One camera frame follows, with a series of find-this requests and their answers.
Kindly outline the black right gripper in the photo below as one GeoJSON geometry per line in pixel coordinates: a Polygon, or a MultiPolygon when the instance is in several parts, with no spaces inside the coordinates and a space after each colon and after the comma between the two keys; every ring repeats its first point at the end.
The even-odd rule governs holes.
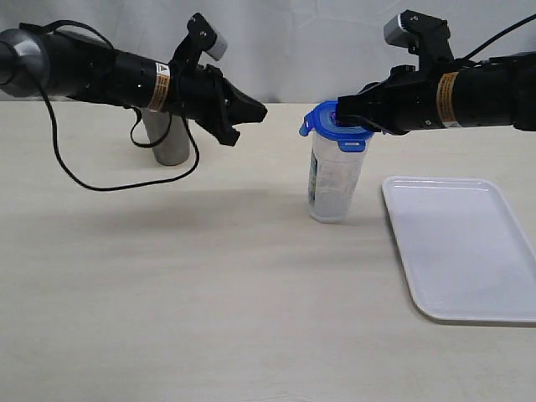
{"type": "Polygon", "coordinates": [[[404,135],[413,130],[439,128],[436,90],[440,77],[454,67],[445,19],[406,16],[416,36],[407,50],[418,65],[398,65],[381,83],[357,95],[339,96],[337,122],[343,126],[373,126],[378,131],[404,135]]]}

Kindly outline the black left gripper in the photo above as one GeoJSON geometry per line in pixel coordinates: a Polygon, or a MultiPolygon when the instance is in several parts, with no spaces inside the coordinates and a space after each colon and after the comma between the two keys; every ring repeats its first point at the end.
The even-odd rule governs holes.
{"type": "Polygon", "coordinates": [[[261,123],[267,115],[265,105],[233,85],[224,91],[221,70],[211,64],[201,65],[205,30],[214,26],[202,13],[187,22],[188,33],[175,49],[172,68],[173,100],[170,108],[180,116],[196,121],[221,145],[234,146],[240,133],[232,126],[261,123]]]}

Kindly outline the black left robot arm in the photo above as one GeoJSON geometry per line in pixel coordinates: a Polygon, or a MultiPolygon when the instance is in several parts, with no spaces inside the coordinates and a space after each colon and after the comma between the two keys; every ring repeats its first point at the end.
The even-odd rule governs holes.
{"type": "Polygon", "coordinates": [[[198,123],[225,146],[236,126],[261,123],[266,107],[228,81],[202,54],[220,60],[227,43],[201,13],[168,62],[119,50],[93,28],[72,20],[21,23],[1,32],[1,90],[16,98],[44,92],[74,101],[180,116],[198,123]]]}

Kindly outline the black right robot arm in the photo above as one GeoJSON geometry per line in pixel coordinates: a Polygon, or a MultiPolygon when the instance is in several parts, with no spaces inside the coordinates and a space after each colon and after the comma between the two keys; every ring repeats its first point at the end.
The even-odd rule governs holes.
{"type": "Polygon", "coordinates": [[[445,19],[412,10],[388,21],[385,42],[407,49],[419,63],[395,66],[385,80],[339,97],[337,123],[395,136],[486,126],[534,131],[535,53],[457,58],[450,36],[445,19]]]}

